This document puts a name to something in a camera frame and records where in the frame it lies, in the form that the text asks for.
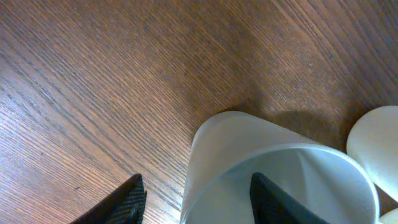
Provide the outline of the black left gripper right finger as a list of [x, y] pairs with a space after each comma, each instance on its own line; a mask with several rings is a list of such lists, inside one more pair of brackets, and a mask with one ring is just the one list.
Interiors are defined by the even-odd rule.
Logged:
[[250, 200], [255, 224], [327, 224], [264, 174], [251, 176]]

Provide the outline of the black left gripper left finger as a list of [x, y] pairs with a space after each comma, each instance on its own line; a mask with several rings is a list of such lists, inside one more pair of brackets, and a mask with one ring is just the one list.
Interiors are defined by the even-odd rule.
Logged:
[[146, 198], [147, 192], [144, 189], [142, 176], [134, 174], [72, 223], [141, 224], [146, 208]]

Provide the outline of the grey cup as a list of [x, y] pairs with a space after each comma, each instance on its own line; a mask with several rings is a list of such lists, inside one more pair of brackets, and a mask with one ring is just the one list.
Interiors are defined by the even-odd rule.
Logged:
[[240, 111], [212, 116], [192, 142], [182, 223], [253, 223], [251, 177], [272, 183], [328, 223], [377, 223], [379, 199], [346, 154]]

